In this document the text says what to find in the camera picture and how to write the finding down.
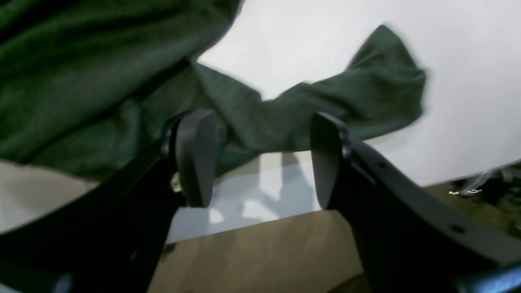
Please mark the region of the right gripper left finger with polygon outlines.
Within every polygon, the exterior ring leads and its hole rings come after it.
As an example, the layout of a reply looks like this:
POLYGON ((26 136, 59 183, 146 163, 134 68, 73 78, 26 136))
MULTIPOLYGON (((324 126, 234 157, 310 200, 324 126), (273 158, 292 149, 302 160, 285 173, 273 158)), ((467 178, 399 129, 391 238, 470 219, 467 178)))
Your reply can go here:
POLYGON ((145 293, 181 207, 206 208, 214 111, 186 111, 97 188, 1 235, 1 284, 19 293, 145 293))

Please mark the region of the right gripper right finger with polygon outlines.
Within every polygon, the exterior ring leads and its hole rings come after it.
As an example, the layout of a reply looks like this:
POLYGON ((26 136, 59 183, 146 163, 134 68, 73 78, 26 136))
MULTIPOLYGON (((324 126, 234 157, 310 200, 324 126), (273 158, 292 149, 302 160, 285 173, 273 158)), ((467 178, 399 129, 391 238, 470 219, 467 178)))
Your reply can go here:
POLYGON ((310 138, 318 203, 349 222, 373 293, 519 293, 519 240, 435 199, 330 114, 310 138))

